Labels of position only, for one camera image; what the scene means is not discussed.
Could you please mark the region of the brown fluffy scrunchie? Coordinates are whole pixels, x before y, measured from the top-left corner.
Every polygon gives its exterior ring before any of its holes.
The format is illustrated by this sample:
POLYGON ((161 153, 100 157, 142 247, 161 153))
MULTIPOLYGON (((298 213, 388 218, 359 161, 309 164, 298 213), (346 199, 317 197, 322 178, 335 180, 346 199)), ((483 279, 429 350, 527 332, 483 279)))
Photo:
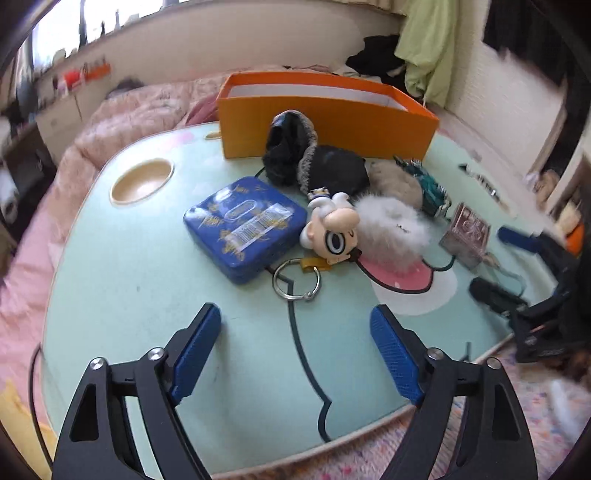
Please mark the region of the brown fluffy scrunchie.
POLYGON ((394 197, 421 210, 423 191, 419 181, 404 171, 394 160, 370 160, 367 163, 370 191, 384 197, 394 197))

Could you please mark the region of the white desk with drawers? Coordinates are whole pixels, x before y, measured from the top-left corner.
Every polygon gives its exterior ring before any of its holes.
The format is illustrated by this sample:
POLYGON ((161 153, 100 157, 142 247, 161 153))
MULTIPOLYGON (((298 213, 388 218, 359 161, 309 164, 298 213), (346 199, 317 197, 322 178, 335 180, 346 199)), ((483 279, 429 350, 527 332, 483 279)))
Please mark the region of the white desk with drawers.
POLYGON ((85 72, 92 67, 84 64, 76 69, 81 71, 84 80, 72 90, 68 90, 63 81, 66 71, 55 76, 53 96, 44 98, 34 113, 33 123, 56 164, 114 86, 111 73, 86 82, 85 72))

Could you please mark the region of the small orange desk box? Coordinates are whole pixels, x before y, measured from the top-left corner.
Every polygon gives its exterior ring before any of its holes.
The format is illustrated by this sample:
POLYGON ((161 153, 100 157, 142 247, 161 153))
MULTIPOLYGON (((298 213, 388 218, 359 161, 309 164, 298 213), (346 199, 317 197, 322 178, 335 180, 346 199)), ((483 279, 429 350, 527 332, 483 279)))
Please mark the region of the small orange desk box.
POLYGON ((89 68, 85 72, 85 81, 94 81, 108 76, 111 73, 111 65, 109 63, 100 64, 89 68))

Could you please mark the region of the black hanging sweater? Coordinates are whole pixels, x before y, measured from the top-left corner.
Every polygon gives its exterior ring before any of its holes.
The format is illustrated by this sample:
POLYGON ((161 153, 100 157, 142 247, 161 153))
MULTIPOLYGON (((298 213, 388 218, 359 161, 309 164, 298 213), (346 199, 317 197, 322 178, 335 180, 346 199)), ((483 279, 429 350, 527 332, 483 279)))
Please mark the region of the black hanging sweater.
POLYGON ((586 41, 552 11, 548 1, 492 1, 483 42, 534 65, 557 85, 568 76, 590 79, 586 41))

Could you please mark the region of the pink floral duvet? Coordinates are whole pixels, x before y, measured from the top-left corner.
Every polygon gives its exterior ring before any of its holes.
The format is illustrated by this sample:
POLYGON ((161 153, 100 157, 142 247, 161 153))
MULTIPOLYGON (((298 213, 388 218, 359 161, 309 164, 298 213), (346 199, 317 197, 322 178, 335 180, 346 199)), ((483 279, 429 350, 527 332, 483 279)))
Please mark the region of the pink floral duvet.
POLYGON ((56 176, 1 280, 1 413, 25 413, 27 379, 41 341, 51 282, 65 241, 90 187, 128 145, 185 127, 188 112, 218 94, 226 77, 151 85, 101 103, 65 150, 56 176))

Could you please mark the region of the white fluffy scrunchie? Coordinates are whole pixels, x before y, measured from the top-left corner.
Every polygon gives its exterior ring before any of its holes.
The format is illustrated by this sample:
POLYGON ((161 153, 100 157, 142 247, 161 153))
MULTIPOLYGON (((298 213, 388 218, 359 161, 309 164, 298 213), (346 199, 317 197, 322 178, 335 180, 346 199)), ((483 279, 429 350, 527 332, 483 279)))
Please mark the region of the white fluffy scrunchie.
POLYGON ((430 228, 419 212, 394 197, 365 195, 353 204, 361 259, 384 269, 408 271, 431 242, 430 228))

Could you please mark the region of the small pink card box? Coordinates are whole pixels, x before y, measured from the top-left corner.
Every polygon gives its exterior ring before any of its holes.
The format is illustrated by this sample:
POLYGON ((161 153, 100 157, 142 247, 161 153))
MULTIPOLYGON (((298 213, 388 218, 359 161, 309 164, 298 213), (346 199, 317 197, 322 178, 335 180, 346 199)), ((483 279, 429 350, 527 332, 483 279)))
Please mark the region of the small pink card box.
POLYGON ((465 203, 460 203, 439 245, 466 268, 473 270, 484 260, 490 231, 488 222, 465 203))

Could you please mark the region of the black fur-trimmed pouch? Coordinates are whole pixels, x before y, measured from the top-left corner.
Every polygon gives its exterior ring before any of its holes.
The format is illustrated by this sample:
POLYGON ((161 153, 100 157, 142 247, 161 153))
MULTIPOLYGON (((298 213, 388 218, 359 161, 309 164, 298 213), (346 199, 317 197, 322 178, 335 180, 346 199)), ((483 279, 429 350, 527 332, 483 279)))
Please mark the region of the black fur-trimmed pouch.
POLYGON ((370 187, 366 160, 335 146, 318 143, 315 126, 297 110, 273 118, 263 154, 266 178, 277 187, 297 186, 305 195, 318 189, 355 197, 370 187))

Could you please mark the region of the blue tin box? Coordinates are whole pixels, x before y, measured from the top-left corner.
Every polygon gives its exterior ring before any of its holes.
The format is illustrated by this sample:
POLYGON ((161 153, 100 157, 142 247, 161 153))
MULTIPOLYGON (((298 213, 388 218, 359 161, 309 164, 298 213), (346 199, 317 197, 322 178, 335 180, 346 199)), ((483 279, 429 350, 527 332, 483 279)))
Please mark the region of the blue tin box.
POLYGON ((183 215, 197 245, 235 284, 297 246, 307 220, 304 207, 255 176, 219 189, 183 215))

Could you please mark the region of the green hanging garment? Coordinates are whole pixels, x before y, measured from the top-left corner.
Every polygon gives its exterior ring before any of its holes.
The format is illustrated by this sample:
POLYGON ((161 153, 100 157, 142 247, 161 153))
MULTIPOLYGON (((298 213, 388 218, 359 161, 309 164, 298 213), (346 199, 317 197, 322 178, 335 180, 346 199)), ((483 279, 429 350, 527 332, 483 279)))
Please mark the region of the green hanging garment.
POLYGON ((394 55, 405 61, 405 86, 424 104, 445 107, 455 60, 458 0, 413 1, 394 55))

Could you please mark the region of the red desk item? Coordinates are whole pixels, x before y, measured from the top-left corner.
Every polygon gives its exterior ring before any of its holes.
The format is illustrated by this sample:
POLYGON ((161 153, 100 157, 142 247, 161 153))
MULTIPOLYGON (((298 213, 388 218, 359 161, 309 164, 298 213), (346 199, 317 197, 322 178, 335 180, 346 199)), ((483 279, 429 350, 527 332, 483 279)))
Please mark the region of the red desk item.
POLYGON ((68 90, 72 90, 84 80, 83 74, 80 70, 71 69, 63 74, 63 81, 68 90))

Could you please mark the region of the orange cardboard box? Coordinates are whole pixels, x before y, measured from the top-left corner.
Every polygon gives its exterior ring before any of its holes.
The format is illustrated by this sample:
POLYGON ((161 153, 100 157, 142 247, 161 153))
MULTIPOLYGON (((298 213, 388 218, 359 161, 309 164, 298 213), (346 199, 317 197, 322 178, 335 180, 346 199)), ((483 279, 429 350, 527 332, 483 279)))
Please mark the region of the orange cardboard box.
POLYGON ((311 120, 318 142, 366 158, 421 160, 438 117, 402 91, 359 78, 307 72, 240 72, 217 96, 223 154, 260 157, 274 117, 287 110, 311 120))

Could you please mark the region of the pile of dark clothes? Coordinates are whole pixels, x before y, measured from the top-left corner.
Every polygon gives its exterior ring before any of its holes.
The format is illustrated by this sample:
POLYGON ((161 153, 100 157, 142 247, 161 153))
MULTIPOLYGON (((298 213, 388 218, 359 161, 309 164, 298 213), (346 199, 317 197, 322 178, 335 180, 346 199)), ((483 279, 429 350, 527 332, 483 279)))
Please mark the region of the pile of dark clothes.
POLYGON ((363 50, 346 60, 346 66, 360 75, 379 77, 388 85, 401 85, 406 62, 396 55, 400 36, 376 35, 363 38, 363 50))

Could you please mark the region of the cartoon figure keychain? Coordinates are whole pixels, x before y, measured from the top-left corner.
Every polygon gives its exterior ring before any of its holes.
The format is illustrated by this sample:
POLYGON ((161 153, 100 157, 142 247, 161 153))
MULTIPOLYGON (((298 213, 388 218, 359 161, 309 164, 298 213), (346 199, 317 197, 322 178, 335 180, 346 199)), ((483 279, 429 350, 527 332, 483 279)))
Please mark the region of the cartoon figure keychain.
POLYGON ((344 262, 356 263, 362 255, 356 231, 361 218, 349 202, 347 193, 331 194, 327 188, 311 190, 308 193, 308 210, 311 216, 301 230, 300 244, 312 256, 288 259, 273 272, 274 292, 291 302, 314 300, 322 288, 322 272, 344 262), (300 267, 304 273, 315 274, 315 285, 310 291, 291 294, 283 291, 277 284, 281 271, 293 265, 300 267))

